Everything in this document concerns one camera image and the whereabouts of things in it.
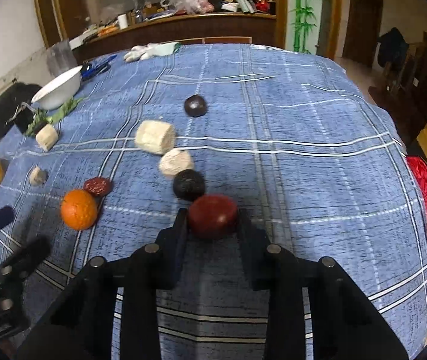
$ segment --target screw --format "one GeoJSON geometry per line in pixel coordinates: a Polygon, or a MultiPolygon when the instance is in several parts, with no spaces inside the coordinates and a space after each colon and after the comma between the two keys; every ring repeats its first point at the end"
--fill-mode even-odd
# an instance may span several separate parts
{"type": "Polygon", "coordinates": [[[1,302],[1,309],[4,311],[10,310],[13,307],[13,300],[12,299],[4,299],[1,302]]]}
{"type": "Polygon", "coordinates": [[[10,272],[12,272],[12,267],[11,266],[9,266],[9,265],[7,265],[7,266],[4,266],[2,269],[1,269],[1,274],[2,275],[8,275],[10,272]]]}
{"type": "Polygon", "coordinates": [[[327,268],[332,268],[335,265],[335,260],[332,257],[323,257],[322,264],[327,268]]]}
{"type": "Polygon", "coordinates": [[[102,256],[95,256],[90,260],[90,265],[94,268],[98,268],[99,266],[103,265],[105,262],[105,259],[102,256]]]}
{"type": "Polygon", "coordinates": [[[158,246],[155,243],[152,243],[152,244],[145,245],[144,249],[147,253],[157,253],[160,249],[160,246],[158,246]]]}
{"type": "Polygon", "coordinates": [[[267,246],[267,252],[270,254],[279,254],[282,251],[282,248],[277,244],[270,244],[267,246]]]}

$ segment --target plaid tablecloth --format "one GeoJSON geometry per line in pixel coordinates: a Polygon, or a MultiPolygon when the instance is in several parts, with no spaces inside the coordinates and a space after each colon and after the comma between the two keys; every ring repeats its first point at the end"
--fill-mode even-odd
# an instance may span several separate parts
{"type": "MultiPolygon", "coordinates": [[[[297,256],[337,259],[414,357],[427,335],[426,215],[388,114],[317,56],[246,44],[186,46],[130,64],[121,56],[83,85],[77,96],[85,100],[56,126],[60,140],[49,152],[16,129],[0,142],[0,156],[11,160],[0,207],[17,212],[0,232],[0,262],[36,235],[52,242],[26,283],[33,322],[91,257],[129,256],[185,205],[160,174],[160,157],[134,146],[138,125],[161,119],[175,126],[177,147],[190,151],[208,192],[234,198],[297,256]],[[183,109],[194,93],[208,102],[203,117],[183,109]],[[42,187],[29,185],[35,166],[49,173],[42,187]],[[100,220],[69,230],[59,215],[63,195],[101,175],[114,189],[100,220]]],[[[234,237],[191,240],[181,283],[159,291],[158,306],[164,359],[261,359],[268,293],[248,289],[234,237]]]]}

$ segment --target white plastic bag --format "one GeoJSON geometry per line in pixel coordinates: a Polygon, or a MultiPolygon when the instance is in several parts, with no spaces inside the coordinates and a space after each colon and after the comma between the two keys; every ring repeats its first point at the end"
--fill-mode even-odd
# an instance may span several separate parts
{"type": "Polygon", "coordinates": [[[214,11],[214,6],[208,0],[162,0],[160,5],[164,8],[173,5],[176,10],[185,9],[189,15],[214,11]]]}

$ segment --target bowl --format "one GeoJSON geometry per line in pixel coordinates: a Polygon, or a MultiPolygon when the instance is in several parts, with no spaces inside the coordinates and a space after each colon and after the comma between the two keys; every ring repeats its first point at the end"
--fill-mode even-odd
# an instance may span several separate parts
{"type": "Polygon", "coordinates": [[[32,103],[47,111],[59,108],[79,90],[81,69],[82,66],[77,66],[54,78],[35,94],[32,103]]]}

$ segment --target orange fruit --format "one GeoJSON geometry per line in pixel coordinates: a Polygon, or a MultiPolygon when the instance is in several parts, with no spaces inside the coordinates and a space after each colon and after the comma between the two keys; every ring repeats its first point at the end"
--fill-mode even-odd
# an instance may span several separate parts
{"type": "Polygon", "coordinates": [[[84,190],[67,192],[62,200],[61,216],[65,224],[74,230],[85,230],[97,219],[97,203],[84,190]]]}

